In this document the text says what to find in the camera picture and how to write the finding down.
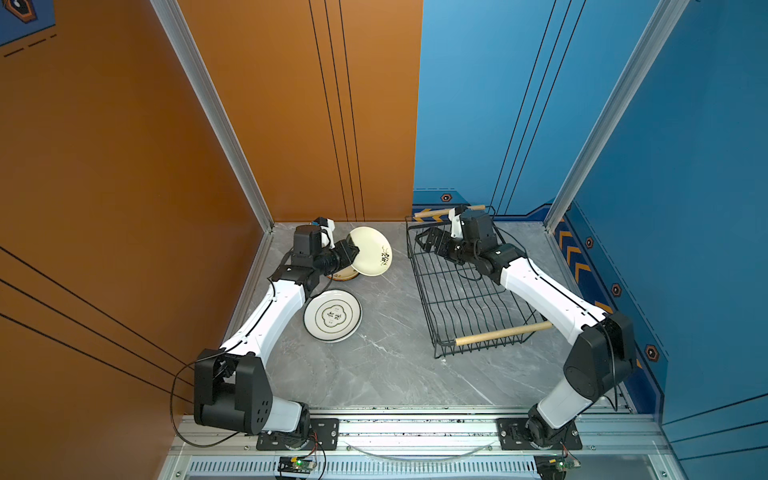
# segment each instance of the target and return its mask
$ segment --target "black wire dish rack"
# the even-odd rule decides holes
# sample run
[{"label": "black wire dish rack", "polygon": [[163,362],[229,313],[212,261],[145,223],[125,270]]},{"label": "black wire dish rack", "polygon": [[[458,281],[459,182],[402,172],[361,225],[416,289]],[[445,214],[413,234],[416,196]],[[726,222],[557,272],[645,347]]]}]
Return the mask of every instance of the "black wire dish rack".
[{"label": "black wire dish rack", "polygon": [[430,227],[450,233],[451,223],[412,222],[406,218],[406,243],[419,297],[429,327],[429,336],[438,359],[456,353],[523,343],[533,333],[506,336],[457,346],[459,337],[494,332],[544,321],[541,314],[520,296],[496,285],[481,275],[470,263],[457,265],[426,253],[416,243],[416,236]]}]

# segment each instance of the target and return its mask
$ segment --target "metal wire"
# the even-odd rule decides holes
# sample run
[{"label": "metal wire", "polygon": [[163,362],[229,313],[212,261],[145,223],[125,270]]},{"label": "metal wire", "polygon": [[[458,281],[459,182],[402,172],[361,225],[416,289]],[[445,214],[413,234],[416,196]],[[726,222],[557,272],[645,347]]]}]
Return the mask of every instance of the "metal wire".
[{"label": "metal wire", "polygon": [[450,222],[410,223],[406,218],[408,258],[419,298],[424,309],[435,358],[479,349],[523,343],[533,333],[456,346],[461,336],[493,332],[542,321],[541,314],[528,302],[496,285],[488,277],[478,278],[473,265],[457,265],[433,252],[426,253],[416,243],[424,229],[450,229]]}]

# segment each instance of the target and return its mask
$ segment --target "orange wall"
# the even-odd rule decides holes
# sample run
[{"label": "orange wall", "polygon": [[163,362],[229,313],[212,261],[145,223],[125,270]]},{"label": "orange wall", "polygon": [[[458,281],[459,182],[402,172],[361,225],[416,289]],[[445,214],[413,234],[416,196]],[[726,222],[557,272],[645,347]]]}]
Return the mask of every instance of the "orange wall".
[{"label": "orange wall", "polygon": [[[0,51],[0,246],[191,361],[221,340],[262,232],[149,2],[55,12],[55,27]],[[2,251],[0,279],[180,367]],[[172,375],[3,283],[0,313],[170,388]],[[157,475],[166,392],[1,317],[0,363],[4,478]]]},{"label": "orange wall", "polygon": [[421,1],[180,5],[275,220],[410,214]]}]

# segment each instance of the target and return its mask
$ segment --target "wooden handle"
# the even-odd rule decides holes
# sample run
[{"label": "wooden handle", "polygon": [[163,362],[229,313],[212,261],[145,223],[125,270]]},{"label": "wooden handle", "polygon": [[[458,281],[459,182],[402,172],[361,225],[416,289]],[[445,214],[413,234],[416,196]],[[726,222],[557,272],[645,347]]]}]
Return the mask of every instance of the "wooden handle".
[{"label": "wooden handle", "polygon": [[506,336],[522,335],[523,333],[537,332],[552,328],[552,322],[532,323],[531,325],[516,326],[515,328],[496,330],[495,332],[479,333],[478,335],[460,336],[456,339],[456,345],[468,345],[469,343],[487,342],[488,340],[501,339]]},{"label": "wooden handle", "polygon": [[[485,205],[471,205],[470,207],[467,207],[470,210],[485,210]],[[440,215],[448,215],[448,212],[450,212],[452,209],[450,208],[444,208],[442,210],[430,210],[429,212],[418,212],[417,214],[413,214],[413,218],[425,218],[425,217],[434,217],[434,216],[440,216]]]}]

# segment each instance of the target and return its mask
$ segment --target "black mounting plate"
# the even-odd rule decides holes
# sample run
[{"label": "black mounting plate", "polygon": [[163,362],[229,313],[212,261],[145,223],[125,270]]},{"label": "black mounting plate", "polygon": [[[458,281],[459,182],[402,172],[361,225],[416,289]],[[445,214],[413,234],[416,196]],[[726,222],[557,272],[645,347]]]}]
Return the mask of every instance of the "black mounting plate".
[{"label": "black mounting plate", "polygon": [[293,446],[294,439],[281,435],[280,432],[273,432],[271,435],[261,432],[256,442],[256,450],[290,450],[293,452],[307,450],[309,452],[315,448],[315,433],[317,434],[317,441],[323,447],[323,450],[326,452],[336,450],[339,439],[339,419],[310,419],[310,439],[304,445],[299,445],[298,448]]},{"label": "black mounting plate", "polygon": [[[526,435],[525,423],[528,417],[519,417],[516,419],[496,419],[496,432],[498,440],[502,443],[502,450],[538,450],[546,452],[547,450],[561,450],[560,445],[553,445],[549,449],[540,449],[531,444]],[[576,425],[571,423],[565,433],[565,448],[568,450],[581,450],[581,437],[578,434]]]}]

